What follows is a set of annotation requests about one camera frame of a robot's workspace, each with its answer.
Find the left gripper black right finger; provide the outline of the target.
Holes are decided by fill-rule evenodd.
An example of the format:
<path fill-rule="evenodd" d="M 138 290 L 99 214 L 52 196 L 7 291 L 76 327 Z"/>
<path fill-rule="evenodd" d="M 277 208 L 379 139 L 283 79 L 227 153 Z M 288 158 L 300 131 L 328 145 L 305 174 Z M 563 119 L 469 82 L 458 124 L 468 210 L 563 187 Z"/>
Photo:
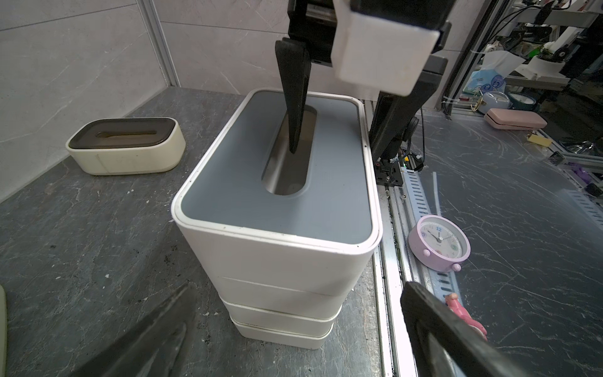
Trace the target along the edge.
<path fill-rule="evenodd" d="M 422 284 L 407 282 L 400 304 L 419 376 L 452 376 L 449 358 L 466 376 L 528 375 Z"/>

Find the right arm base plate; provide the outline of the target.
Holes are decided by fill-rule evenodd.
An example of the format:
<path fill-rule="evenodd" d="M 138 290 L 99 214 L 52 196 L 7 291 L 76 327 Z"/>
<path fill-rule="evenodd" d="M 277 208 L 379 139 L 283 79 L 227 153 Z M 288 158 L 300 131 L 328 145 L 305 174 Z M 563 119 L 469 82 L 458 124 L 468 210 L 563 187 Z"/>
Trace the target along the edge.
<path fill-rule="evenodd" d="M 403 169 L 421 171 L 424 160 L 416 155 L 397 157 L 392 160 L 380 160 L 374 164 L 375 179 L 378 185 L 397 187 L 403 185 Z"/>

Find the cream tissue box dark lid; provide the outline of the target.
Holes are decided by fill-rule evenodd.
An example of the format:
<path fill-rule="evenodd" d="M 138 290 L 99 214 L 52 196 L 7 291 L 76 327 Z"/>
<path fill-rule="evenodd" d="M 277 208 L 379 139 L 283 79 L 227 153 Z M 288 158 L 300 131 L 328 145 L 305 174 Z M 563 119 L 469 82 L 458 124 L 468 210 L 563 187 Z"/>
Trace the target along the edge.
<path fill-rule="evenodd" d="M 6 377 L 6 362 L 8 350 L 8 311 L 6 292 L 0 286 L 0 377 Z"/>

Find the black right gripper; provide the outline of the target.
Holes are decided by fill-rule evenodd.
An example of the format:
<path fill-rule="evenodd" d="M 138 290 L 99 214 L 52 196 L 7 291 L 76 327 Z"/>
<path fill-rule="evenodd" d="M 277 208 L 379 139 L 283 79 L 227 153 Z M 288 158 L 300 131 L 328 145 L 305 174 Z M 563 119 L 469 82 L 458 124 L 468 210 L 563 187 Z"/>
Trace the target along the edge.
<path fill-rule="evenodd" d="M 438 32 L 432 51 L 443 50 L 452 24 L 448 16 L 455 0 L 433 1 L 351 1 L 353 12 L 363 16 L 400 22 Z M 276 60 L 287 106 L 289 150 L 298 149 L 306 97 L 311 72 L 311 61 L 330 66 L 330 53 L 334 43 L 337 17 L 333 1 L 290 0 L 288 37 L 275 43 Z M 379 158 L 391 159 L 386 149 L 408 127 L 411 119 L 435 93 L 441 75 L 423 70 L 408 96 L 381 91 L 369 132 L 369 143 L 374 163 Z"/>

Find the white tissue box grey top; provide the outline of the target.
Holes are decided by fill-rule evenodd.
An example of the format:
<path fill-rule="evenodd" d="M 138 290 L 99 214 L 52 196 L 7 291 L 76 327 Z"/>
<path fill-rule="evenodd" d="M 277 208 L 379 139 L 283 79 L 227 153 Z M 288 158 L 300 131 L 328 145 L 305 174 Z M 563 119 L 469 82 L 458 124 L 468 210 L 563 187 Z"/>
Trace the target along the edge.
<path fill-rule="evenodd" d="M 228 303 L 317 320 L 334 317 L 348 295 L 323 295 L 223 276 L 213 279 L 212 284 L 218 295 Z"/>

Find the cream tissue box brown lid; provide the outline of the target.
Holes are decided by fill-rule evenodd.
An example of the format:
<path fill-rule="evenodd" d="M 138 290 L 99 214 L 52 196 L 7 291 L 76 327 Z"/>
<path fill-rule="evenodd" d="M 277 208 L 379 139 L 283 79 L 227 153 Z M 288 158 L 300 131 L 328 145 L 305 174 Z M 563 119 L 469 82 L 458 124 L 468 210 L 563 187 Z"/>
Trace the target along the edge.
<path fill-rule="evenodd" d="M 170 117 L 114 118 L 86 124 L 65 147 L 87 174 L 116 176 L 170 171 L 180 163 L 186 141 Z"/>

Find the white tissue box grey lid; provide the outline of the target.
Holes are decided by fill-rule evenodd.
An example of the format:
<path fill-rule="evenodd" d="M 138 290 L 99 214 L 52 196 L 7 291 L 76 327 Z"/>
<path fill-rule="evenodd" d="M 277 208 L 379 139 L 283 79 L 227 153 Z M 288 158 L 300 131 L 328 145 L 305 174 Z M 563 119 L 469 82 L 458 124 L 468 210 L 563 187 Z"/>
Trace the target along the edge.
<path fill-rule="evenodd" d="M 174 221 L 215 284 L 248 282 L 341 295 L 383 237 L 378 190 L 357 99 L 312 93 L 298 154 L 284 163 L 279 90 L 254 90 L 176 194 Z"/>

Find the white tissue box wooden lid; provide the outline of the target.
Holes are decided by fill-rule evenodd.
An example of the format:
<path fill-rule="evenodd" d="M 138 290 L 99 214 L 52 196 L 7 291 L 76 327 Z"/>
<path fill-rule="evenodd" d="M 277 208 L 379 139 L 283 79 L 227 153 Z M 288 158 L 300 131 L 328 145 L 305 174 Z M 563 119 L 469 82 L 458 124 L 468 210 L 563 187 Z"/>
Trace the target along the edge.
<path fill-rule="evenodd" d="M 342 307 L 339 307 L 334 315 L 326 319 L 316 319 L 252 306 L 242 306 L 229 303 L 224 299 L 222 302 L 229 311 L 230 317 L 240 324 L 314 338 L 326 336 L 342 310 Z"/>

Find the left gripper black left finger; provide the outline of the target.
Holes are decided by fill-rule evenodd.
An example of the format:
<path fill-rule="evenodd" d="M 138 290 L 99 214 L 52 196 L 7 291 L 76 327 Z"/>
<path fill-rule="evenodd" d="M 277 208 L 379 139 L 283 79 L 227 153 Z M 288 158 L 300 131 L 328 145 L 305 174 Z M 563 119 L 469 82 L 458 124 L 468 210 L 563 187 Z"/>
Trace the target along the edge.
<path fill-rule="evenodd" d="M 193 343 L 196 294 L 183 284 L 72 376 L 179 376 Z"/>

